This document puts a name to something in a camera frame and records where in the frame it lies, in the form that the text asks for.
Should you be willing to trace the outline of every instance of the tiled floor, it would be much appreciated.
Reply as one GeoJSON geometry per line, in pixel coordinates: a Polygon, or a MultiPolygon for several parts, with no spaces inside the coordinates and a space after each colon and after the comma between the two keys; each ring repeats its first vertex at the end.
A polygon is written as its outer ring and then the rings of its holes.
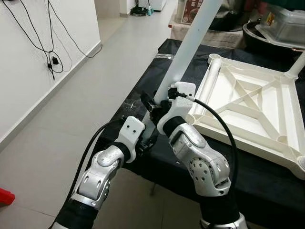
{"type": "MultiPolygon", "coordinates": [[[[0,153],[0,229],[46,229],[57,215],[95,130],[109,121],[170,37],[177,0],[150,17],[100,21],[103,50],[90,59],[0,153]]],[[[197,229],[199,205],[121,169],[95,229],[197,229]]]]}

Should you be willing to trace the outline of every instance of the white plastic tray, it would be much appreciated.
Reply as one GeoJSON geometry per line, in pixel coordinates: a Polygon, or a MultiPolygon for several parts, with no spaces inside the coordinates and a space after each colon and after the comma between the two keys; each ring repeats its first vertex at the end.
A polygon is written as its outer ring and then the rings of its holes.
{"type": "MultiPolygon", "coordinates": [[[[285,166],[305,180],[305,130],[295,80],[282,72],[221,60],[215,83],[205,85],[208,69],[195,97],[200,98],[203,88],[204,93],[209,90],[204,102],[227,123],[239,149],[285,166]]],[[[194,104],[187,120],[200,133],[229,143],[216,118],[200,105],[194,104]]]]}

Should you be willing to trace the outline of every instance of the red object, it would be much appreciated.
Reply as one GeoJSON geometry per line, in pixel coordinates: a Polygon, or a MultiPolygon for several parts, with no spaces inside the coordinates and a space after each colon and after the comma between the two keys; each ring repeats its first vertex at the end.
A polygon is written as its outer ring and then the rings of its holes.
{"type": "Polygon", "coordinates": [[[0,188],[0,203],[11,204],[15,199],[15,195],[9,191],[0,188]]]}

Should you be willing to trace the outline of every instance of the black tablecloth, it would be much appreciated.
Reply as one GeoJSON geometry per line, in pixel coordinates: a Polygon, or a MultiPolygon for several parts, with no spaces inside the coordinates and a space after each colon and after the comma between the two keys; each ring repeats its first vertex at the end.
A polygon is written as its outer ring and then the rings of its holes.
{"type": "MultiPolygon", "coordinates": [[[[181,42],[167,39],[159,48],[159,55],[152,61],[130,92],[124,103],[112,119],[133,115],[142,119],[146,110],[140,101],[142,91],[150,95],[160,85],[169,65],[171,55],[175,54],[181,42]]],[[[209,54],[217,53],[225,58],[255,64],[258,66],[287,71],[294,63],[291,56],[265,57],[255,55],[243,50],[225,50],[200,45],[182,81],[195,83],[198,88],[208,64],[209,54]]],[[[304,70],[295,82],[303,120],[305,116],[305,75],[304,70]]],[[[99,137],[93,153],[105,148],[113,141],[121,126],[113,124],[99,137]]],[[[230,146],[205,137],[209,145],[223,153],[230,161],[230,146]]],[[[304,181],[296,178],[288,169],[239,150],[239,174],[236,184],[236,198],[240,211],[248,221],[269,227],[271,229],[293,229],[293,225],[304,224],[305,217],[305,187],[304,181]]],[[[184,197],[197,201],[199,198],[194,190],[194,185],[186,168],[177,161],[173,154],[168,139],[160,135],[151,151],[143,156],[138,156],[132,164],[125,168],[168,188],[184,197]]]]}

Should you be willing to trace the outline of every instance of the white wall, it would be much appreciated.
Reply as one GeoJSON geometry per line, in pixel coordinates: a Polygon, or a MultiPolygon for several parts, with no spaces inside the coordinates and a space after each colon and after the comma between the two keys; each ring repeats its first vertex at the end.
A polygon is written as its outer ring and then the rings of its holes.
{"type": "Polygon", "coordinates": [[[95,0],[95,7],[99,18],[120,16],[120,0],[95,0]]]}
{"type": "Polygon", "coordinates": [[[120,0],[120,13],[129,14],[134,5],[135,0],[120,0]]]}
{"type": "MultiPolygon", "coordinates": [[[[50,49],[50,28],[45,0],[23,0],[45,49],[50,49]]],[[[100,43],[94,0],[50,0],[79,47],[88,53],[100,43]]],[[[29,26],[25,11],[19,1],[6,1],[34,42],[39,45],[29,26]]],[[[68,54],[54,34],[55,52],[62,59],[66,71],[84,59],[63,27],[52,15],[55,32],[69,52],[68,54]]],[[[47,92],[58,84],[68,72],[55,74],[53,81],[46,67],[46,57],[36,50],[18,27],[9,11],[0,1],[0,143],[47,92]]]]}

